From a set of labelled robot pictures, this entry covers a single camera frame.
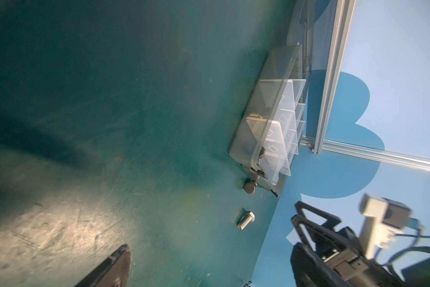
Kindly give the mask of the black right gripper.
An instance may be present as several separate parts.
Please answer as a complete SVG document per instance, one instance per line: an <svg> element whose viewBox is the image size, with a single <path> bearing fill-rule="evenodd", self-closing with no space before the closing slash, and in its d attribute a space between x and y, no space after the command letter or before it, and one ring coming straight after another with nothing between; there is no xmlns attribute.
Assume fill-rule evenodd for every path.
<svg viewBox="0 0 430 287"><path fill-rule="evenodd" d="M404 287L406 284L394 278L383 267L366 259L358 238L348 227L335 232L342 220L298 201L297 214L291 222L301 242L318 257L315 260L315 279L323 287ZM326 221L317 224L306 217L304 211Z"/></svg>

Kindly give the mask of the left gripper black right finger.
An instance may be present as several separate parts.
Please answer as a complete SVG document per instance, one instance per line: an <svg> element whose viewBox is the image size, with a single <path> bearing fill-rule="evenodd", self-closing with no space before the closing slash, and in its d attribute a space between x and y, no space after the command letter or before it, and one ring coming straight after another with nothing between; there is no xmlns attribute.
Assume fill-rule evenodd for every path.
<svg viewBox="0 0 430 287"><path fill-rule="evenodd" d="M290 258L297 287L350 287L316 253L302 243L297 243Z"/></svg>

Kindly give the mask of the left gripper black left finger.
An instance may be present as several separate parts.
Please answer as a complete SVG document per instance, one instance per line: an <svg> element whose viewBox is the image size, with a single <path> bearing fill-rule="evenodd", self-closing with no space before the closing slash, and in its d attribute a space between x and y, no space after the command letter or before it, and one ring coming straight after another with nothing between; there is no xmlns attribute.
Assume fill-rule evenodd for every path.
<svg viewBox="0 0 430 287"><path fill-rule="evenodd" d="M131 250L122 245L85 276L76 287L125 287L131 270Z"/></svg>

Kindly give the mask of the silver hex bolt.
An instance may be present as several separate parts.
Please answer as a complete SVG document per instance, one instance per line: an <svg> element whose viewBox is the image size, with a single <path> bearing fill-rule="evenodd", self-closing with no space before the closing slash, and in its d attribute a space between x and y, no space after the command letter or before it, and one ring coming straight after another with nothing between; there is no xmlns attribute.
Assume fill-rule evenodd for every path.
<svg viewBox="0 0 430 287"><path fill-rule="evenodd" d="M239 230L244 230L251 222L255 221L255 215L252 211L247 211L237 224Z"/></svg>

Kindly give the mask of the black bolt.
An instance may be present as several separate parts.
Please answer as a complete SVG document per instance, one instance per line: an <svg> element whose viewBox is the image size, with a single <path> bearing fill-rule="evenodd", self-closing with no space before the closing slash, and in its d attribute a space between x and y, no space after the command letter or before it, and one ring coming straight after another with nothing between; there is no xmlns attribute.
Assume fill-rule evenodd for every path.
<svg viewBox="0 0 430 287"><path fill-rule="evenodd" d="M247 194L253 194L256 191L258 182L254 179L247 179L244 183L243 189Z"/></svg>

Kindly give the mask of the brass wing nut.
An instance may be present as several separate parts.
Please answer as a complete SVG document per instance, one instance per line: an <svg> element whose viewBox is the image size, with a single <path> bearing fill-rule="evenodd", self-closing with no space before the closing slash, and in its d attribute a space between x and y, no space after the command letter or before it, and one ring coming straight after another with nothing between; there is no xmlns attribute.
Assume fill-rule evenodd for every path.
<svg viewBox="0 0 430 287"><path fill-rule="evenodd" d="M260 118L263 119L263 116L260 114L250 114L249 117L253 117L253 118Z"/></svg>

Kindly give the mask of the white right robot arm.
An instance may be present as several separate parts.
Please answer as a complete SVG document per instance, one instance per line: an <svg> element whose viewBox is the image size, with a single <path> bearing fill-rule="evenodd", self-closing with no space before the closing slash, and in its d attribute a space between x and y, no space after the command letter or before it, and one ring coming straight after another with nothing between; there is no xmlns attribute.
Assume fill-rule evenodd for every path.
<svg viewBox="0 0 430 287"><path fill-rule="evenodd" d="M415 242L392 255L384 264L376 261L376 247L403 237L403 229L423 237L420 221L411 218L403 203L364 195L359 209L365 217L360 234L350 227L339 231L341 219L298 201L291 219L300 241L294 245L291 266L299 287L430 287L430 246Z"/></svg>

